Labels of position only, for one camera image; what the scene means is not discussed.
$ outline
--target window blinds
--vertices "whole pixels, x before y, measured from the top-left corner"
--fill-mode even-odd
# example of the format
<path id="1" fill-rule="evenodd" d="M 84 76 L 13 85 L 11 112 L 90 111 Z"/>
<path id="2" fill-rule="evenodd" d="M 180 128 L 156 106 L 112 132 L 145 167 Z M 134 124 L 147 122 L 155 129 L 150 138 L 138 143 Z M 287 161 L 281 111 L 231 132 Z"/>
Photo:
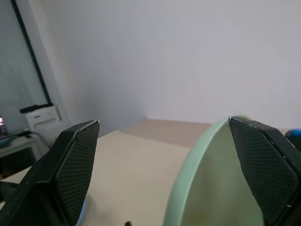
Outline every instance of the window blinds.
<path id="1" fill-rule="evenodd" d="M 8 132 L 27 128 L 20 109 L 46 103 L 12 4 L 0 0 L 0 116 Z"/>

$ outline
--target white device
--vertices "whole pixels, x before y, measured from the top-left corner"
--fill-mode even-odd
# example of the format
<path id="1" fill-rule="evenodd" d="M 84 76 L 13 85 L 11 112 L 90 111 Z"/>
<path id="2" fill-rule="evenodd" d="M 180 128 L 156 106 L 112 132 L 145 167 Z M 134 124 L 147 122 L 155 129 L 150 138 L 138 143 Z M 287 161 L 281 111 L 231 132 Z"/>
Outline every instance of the white device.
<path id="1" fill-rule="evenodd" d="M 29 112 L 25 114 L 25 117 L 30 131 L 37 131 L 39 128 L 45 128 L 47 125 L 52 125 L 61 120 L 55 106 Z"/>

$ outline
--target black frame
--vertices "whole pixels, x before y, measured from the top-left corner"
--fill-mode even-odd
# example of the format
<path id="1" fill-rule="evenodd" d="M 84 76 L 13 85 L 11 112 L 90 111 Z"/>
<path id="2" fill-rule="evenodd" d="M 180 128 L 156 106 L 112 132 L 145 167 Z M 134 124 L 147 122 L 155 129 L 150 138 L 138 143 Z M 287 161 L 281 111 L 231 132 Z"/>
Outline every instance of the black frame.
<path id="1" fill-rule="evenodd" d="M 19 11 L 19 9 L 18 9 L 16 0 L 10 0 L 10 2 L 11 2 L 11 4 L 12 4 L 13 8 L 14 8 L 14 12 L 15 12 L 15 15 L 16 15 L 16 17 L 17 17 L 17 19 L 18 19 L 18 23 L 19 23 L 19 25 L 20 25 L 22 34 L 23 34 L 23 36 L 24 36 L 24 39 L 25 39 L 27 48 L 28 48 L 29 53 L 30 53 L 30 56 L 32 57 L 32 62 L 33 62 L 34 68 L 36 69 L 36 72 L 37 72 L 37 74 L 38 74 L 38 78 L 39 78 L 39 81 L 40 81 L 40 83 L 41 83 L 41 86 L 42 86 L 42 89 L 43 89 L 43 92 L 44 92 L 46 101 L 47 101 L 48 104 L 52 104 L 52 103 L 51 103 L 51 100 L 50 100 L 50 96 L 49 96 L 48 91 L 47 91 L 47 88 L 46 88 L 46 85 L 45 85 L 45 82 L 44 82 L 43 77 L 42 77 L 41 70 L 40 70 L 39 65 L 38 65 L 37 58 L 36 58 L 36 56 L 35 56 L 35 54 L 34 54 L 34 52 L 33 52 L 32 45 L 31 45 L 31 43 L 30 43 L 28 34 L 27 34 L 27 32 L 26 32 L 25 25 L 24 25 L 24 23 L 23 23 L 23 20 L 22 20 L 20 11 Z"/>

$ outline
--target window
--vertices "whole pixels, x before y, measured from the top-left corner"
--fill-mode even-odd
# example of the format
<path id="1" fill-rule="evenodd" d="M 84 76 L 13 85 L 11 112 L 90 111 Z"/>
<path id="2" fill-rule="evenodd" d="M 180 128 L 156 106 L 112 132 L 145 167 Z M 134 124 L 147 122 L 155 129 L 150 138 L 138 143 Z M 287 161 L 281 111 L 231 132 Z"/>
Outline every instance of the window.
<path id="1" fill-rule="evenodd" d="M 27 128 L 20 109 L 50 103 L 15 0 L 0 0 L 0 116 L 9 133 Z"/>

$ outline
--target light green bowl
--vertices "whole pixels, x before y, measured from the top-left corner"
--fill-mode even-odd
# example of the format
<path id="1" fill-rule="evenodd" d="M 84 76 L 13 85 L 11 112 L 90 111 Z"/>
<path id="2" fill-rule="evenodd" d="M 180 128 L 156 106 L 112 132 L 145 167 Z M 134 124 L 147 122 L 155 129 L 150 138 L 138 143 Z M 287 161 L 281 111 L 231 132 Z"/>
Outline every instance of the light green bowl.
<path id="1" fill-rule="evenodd" d="M 227 119 L 211 126 L 187 155 L 169 196 L 163 225 L 264 225 L 241 171 Z"/>

